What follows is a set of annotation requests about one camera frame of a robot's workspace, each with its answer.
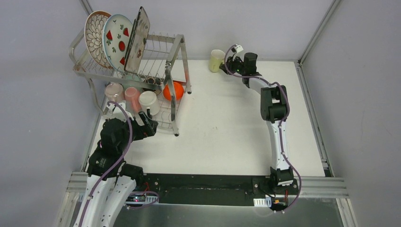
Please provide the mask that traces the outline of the yellow mug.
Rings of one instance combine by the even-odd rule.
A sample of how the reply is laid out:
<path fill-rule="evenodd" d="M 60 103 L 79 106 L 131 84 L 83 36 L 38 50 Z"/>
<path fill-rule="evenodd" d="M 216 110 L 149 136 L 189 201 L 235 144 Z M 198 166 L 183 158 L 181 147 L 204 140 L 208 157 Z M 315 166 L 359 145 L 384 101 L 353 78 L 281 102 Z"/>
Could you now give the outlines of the yellow mug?
<path fill-rule="evenodd" d="M 220 70 L 220 65 L 223 64 L 225 52 L 222 50 L 212 50 L 209 58 L 209 70 L 216 73 Z"/>

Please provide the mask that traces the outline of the orange plastic bowl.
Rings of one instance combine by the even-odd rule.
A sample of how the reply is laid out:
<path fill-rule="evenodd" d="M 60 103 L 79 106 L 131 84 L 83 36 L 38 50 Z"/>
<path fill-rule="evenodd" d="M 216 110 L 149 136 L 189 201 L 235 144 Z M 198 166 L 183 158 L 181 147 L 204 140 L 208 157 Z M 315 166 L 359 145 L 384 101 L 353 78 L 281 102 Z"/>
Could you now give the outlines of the orange plastic bowl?
<path fill-rule="evenodd" d="M 175 91 L 176 100 L 181 100 L 183 95 L 184 95 L 183 86 L 177 81 L 173 81 L 173 85 L 174 85 L 174 91 Z M 168 85 L 166 85 L 165 88 L 163 89 L 163 96 L 168 101 L 172 100 Z"/>

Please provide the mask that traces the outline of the mint green bowl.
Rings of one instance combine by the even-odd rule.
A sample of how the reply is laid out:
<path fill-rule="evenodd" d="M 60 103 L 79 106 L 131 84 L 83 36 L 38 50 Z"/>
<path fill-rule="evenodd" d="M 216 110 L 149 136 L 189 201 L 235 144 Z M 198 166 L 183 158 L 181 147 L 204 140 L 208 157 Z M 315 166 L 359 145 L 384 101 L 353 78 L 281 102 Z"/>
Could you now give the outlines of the mint green bowl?
<path fill-rule="evenodd" d="M 138 75 L 133 75 L 133 74 L 126 75 L 125 79 L 129 80 L 129 81 L 142 82 L 141 78 Z M 136 87 L 134 85 L 130 85 L 130 84 L 127 84 L 127 83 L 122 84 L 122 86 L 123 86 L 124 90 L 128 89 L 129 87 L 134 87 L 136 89 L 141 89 L 141 87 Z"/>

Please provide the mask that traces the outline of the white mug dark rim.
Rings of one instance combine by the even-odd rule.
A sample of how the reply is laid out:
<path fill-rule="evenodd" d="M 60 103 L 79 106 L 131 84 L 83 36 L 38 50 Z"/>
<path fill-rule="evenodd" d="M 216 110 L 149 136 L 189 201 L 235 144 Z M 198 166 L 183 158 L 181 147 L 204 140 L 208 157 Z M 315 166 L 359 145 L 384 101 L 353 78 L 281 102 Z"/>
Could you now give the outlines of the white mug dark rim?
<path fill-rule="evenodd" d="M 151 115 L 156 115 L 160 111 L 160 104 L 156 94 L 153 91 L 144 91 L 140 94 L 139 104 L 142 110 L 147 113 L 150 111 Z"/>

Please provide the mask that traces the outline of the brown patterned small bowl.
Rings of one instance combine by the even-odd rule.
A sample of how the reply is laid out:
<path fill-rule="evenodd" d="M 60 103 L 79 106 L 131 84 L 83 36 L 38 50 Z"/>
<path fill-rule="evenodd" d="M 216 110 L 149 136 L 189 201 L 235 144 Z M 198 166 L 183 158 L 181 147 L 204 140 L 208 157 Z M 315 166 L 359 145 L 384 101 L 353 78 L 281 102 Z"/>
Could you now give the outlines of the brown patterned small bowl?
<path fill-rule="evenodd" d="M 144 82 L 149 83 L 149 84 L 153 84 L 153 85 L 161 85 L 161 80 L 159 78 L 147 78 L 144 80 Z M 152 88 L 142 88 L 143 91 L 152 91 L 154 92 L 157 96 L 162 92 L 160 89 L 152 89 Z"/>

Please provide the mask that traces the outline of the pink cup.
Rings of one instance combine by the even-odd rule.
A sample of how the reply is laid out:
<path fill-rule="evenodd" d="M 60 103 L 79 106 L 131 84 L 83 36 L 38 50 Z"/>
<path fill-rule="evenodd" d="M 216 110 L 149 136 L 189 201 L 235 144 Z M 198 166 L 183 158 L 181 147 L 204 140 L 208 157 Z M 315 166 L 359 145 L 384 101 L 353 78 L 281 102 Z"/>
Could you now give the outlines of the pink cup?
<path fill-rule="evenodd" d="M 127 103 L 127 106 L 134 112 L 139 113 L 141 109 L 141 105 L 139 103 L 139 96 L 141 92 L 134 87 L 128 87 L 125 89 L 124 96 Z"/>

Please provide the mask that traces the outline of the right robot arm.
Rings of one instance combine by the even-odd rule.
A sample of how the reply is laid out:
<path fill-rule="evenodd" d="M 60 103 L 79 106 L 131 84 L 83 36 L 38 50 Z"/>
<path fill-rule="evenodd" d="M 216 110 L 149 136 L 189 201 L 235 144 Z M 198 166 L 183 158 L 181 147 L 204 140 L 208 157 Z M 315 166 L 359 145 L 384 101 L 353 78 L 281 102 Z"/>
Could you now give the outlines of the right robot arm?
<path fill-rule="evenodd" d="M 286 121 L 290 111 L 286 87 L 278 82 L 269 83 L 257 72 L 257 54 L 247 52 L 241 59 L 236 56 L 236 51 L 232 51 L 233 55 L 226 56 L 220 69 L 241 78 L 247 88 L 260 95 L 260 113 L 269 130 L 273 161 L 267 184 L 271 192 L 282 193 L 294 182 L 294 168 L 289 163 L 286 139 Z"/>

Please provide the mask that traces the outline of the watermelon pattern round plate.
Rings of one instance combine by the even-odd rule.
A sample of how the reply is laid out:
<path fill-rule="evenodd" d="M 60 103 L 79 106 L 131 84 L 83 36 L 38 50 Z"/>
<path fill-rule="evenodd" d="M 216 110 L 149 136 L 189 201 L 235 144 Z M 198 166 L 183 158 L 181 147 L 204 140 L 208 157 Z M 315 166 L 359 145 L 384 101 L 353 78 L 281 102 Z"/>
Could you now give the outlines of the watermelon pattern round plate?
<path fill-rule="evenodd" d="M 132 22 L 124 15 L 110 16 L 103 27 L 103 50 L 107 62 L 117 71 L 124 72 L 125 54 L 132 30 Z"/>

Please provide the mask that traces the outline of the square flower pattern plate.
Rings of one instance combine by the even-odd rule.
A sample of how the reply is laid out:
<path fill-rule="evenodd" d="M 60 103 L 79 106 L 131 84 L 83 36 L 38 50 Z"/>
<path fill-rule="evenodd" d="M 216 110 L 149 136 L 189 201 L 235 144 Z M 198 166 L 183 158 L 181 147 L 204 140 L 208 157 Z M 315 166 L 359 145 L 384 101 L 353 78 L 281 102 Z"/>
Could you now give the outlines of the square flower pattern plate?
<path fill-rule="evenodd" d="M 141 6 L 137 18 L 134 20 L 125 54 L 124 70 L 126 72 L 138 73 L 149 30 L 150 20 L 144 7 Z"/>

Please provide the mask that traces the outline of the floral petal brown-rim plate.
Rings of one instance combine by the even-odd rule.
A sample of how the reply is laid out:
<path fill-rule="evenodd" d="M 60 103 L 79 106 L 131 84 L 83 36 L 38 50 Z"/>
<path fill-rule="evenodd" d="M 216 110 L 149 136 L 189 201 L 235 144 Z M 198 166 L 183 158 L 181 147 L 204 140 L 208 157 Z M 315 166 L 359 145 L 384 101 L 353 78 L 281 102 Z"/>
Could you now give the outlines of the floral petal brown-rim plate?
<path fill-rule="evenodd" d="M 110 16 L 109 13 L 101 10 L 92 12 L 84 27 L 85 44 L 89 54 L 96 63 L 107 69 L 111 69 L 112 66 L 103 50 L 103 28 Z"/>

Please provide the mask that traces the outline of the pink iridescent mug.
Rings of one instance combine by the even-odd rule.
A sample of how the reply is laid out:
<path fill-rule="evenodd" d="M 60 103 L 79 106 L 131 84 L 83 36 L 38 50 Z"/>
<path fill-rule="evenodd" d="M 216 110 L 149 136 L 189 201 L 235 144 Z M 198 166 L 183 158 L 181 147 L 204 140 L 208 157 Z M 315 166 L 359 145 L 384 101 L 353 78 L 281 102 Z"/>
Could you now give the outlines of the pink iridescent mug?
<path fill-rule="evenodd" d="M 116 103 L 123 103 L 122 107 L 126 109 L 125 106 L 125 96 L 123 86 L 119 83 L 110 83 L 105 87 L 105 95 L 109 101 L 114 101 Z"/>

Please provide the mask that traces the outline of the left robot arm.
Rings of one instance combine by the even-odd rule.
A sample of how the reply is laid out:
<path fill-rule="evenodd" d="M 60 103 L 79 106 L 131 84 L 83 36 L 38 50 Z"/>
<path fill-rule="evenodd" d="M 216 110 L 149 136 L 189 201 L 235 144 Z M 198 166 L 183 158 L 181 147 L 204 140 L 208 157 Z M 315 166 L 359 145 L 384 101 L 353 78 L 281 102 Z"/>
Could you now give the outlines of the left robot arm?
<path fill-rule="evenodd" d="M 85 196 L 75 221 L 76 227 L 112 227 L 126 199 L 144 186 L 143 169 L 124 163 L 133 141 L 154 136 L 158 122 L 145 112 L 125 120 L 105 120 L 97 148 L 88 160 Z"/>

